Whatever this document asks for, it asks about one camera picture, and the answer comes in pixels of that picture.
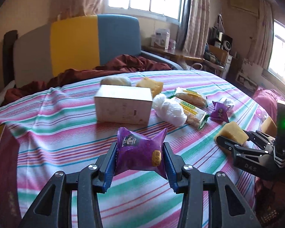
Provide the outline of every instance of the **dark red blanket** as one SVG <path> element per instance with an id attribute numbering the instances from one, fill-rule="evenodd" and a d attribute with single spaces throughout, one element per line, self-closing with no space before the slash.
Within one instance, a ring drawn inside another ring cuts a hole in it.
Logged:
<path id="1" fill-rule="evenodd" d="M 121 73 L 134 73 L 155 70 L 171 70 L 165 63 L 157 63 L 144 57 L 120 55 L 104 66 L 97 66 L 93 70 L 67 69 L 57 77 L 52 78 L 48 83 L 44 81 L 33 81 L 20 88 L 8 89 L 2 105 L 14 102 L 22 97 L 41 92 L 50 87 L 62 87 L 67 84 L 93 79 L 96 77 L 108 76 Z"/>

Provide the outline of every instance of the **yellow label on packet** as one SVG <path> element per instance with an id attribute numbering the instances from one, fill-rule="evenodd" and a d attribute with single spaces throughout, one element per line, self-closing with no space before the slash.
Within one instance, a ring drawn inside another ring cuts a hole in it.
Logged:
<path id="1" fill-rule="evenodd" d="M 202 97 L 202 96 L 201 96 L 200 94 L 198 94 L 197 92 L 194 92 L 194 91 L 191 91 L 191 90 L 188 90 L 188 89 L 184 89 L 183 92 L 189 93 L 189 94 L 191 94 L 192 96 Z"/>
<path id="2" fill-rule="evenodd" d="M 152 153 L 152 166 L 159 166 L 161 162 L 161 152 L 160 150 L 154 150 Z"/>
<path id="3" fill-rule="evenodd" d="M 197 112 L 194 110 L 196 108 L 194 105 L 191 105 L 187 103 L 186 101 L 180 102 L 180 105 L 183 107 L 184 110 L 192 113 L 193 115 L 197 114 Z"/>

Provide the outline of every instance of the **cardboard box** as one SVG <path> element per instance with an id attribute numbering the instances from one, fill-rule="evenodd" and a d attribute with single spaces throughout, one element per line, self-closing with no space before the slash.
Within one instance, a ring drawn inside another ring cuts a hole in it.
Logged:
<path id="1" fill-rule="evenodd" d="M 215 55 L 221 62 L 226 63 L 227 59 L 228 59 L 228 52 L 214 47 L 213 45 L 209 45 L 209 51 Z"/>
<path id="2" fill-rule="evenodd" d="M 148 124 L 152 107 L 150 88 L 101 85 L 94 96 L 97 120 Z"/>
<path id="3" fill-rule="evenodd" d="M 170 30 L 169 29 L 157 29 L 155 32 L 154 47 L 168 49 L 170 40 Z"/>

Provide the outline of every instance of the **desk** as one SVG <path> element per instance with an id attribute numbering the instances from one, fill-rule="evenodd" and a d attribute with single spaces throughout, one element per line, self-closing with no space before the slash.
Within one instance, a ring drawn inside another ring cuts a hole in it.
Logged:
<path id="1" fill-rule="evenodd" d="M 200 63 L 202 65 L 205 65 L 209 68 L 214 69 L 216 72 L 216 75 L 219 77 L 221 77 L 223 72 L 225 71 L 224 67 L 222 67 L 222 66 L 219 66 L 219 65 L 212 63 L 212 62 L 209 62 L 209 61 L 207 61 L 203 58 L 200 58 L 200 57 L 194 57 L 194 56 L 191 56 L 189 54 L 185 54 L 184 52 L 182 52 L 180 50 L 165 50 L 165 49 L 161 49 L 161 48 L 155 48 L 152 46 L 142 46 L 142 49 L 144 51 L 147 51 L 150 53 L 167 56 L 170 58 L 171 61 L 179 64 L 180 66 L 182 66 L 183 63 L 188 64 L 186 61 L 191 61 L 193 63 Z"/>

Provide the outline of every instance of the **purple snack packet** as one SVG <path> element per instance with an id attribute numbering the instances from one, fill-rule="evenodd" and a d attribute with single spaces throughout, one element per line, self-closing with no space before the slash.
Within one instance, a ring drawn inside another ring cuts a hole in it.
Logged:
<path id="1" fill-rule="evenodd" d="M 164 128 L 151 139 L 125 127 L 119 128 L 115 175 L 126 170 L 153 170 L 167 179 L 163 162 L 163 140 L 166 134 L 167 128 Z"/>
<path id="2" fill-rule="evenodd" d="M 212 103 L 214 105 L 214 109 L 211 112 L 210 117 L 224 122 L 229 122 L 227 111 L 230 109 L 230 106 L 226 106 L 220 102 L 212 101 Z"/>

